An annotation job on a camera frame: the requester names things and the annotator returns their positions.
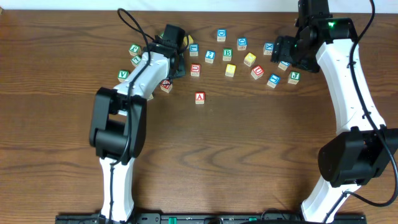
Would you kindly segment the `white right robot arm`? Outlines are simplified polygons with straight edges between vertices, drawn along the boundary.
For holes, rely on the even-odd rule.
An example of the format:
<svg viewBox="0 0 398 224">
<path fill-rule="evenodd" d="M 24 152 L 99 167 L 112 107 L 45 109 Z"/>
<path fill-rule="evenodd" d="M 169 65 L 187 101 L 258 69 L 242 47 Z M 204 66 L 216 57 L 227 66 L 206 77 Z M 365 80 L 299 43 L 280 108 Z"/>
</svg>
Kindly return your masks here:
<svg viewBox="0 0 398 224">
<path fill-rule="evenodd" d="M 350 18 L 335 18 L 327 0 L 300 0 L 295 36 L 274 42 L 271 60 L 312 73 L 322 72 L 336 119 L 336 137 L 318 153 L 320 178 L 300 206 L 295 222 L 349 223 L 337 211 L 357 190 L 397 167 L 397 130 L 388 128 L 371 97 Z"/>
</svg>

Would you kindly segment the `blue 2 block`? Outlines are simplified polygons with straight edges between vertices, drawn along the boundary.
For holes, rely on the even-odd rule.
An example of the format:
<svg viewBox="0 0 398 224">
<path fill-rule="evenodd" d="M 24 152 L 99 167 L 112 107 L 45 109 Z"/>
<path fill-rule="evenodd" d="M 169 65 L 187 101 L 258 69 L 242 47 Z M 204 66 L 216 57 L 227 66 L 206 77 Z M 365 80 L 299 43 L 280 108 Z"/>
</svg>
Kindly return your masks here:
<svg viewBox="0 0 398 224">
<path fill-rule="evenodd" d="M 215 60 L 215 55 L 215 51 L 207 50 L 205 54 L 205 62 L 213 64 Z"/>
</svg>

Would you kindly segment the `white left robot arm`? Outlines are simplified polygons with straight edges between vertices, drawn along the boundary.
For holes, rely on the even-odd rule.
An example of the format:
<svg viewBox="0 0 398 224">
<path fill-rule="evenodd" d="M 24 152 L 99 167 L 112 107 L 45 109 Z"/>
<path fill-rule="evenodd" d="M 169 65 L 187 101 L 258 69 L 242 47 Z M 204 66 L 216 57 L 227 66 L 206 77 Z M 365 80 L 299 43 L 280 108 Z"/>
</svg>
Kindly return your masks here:
<svg viewBox="0 0 398 224">
<path fill-rule="evenodd" d="M 136 68 L 121 71 L 120 84 L 96 92 L 89 142 L 103 171 L 99 216 L 108 223 L 127 223 L 132 215 L 132 169 L 146 139 L 147 100 L 163 81 L 185 75 L 184 38 L 182 28 L 166 25 L 163 37 L 144 47 Z"/>
</svg>

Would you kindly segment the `red A block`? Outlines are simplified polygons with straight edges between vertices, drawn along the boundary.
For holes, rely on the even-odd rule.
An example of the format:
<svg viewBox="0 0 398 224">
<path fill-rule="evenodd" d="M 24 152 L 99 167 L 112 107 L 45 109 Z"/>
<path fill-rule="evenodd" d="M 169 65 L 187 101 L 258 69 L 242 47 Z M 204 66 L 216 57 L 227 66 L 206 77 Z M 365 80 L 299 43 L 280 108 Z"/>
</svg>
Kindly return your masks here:
<svg viewBox="0 0 398 224">
<path fill-rule="evenodd" d="M 196 92 L 195 93 L 195 103 L 197 105 L 202 105 L 205 103 L 205 92 Z"/>
</svg>

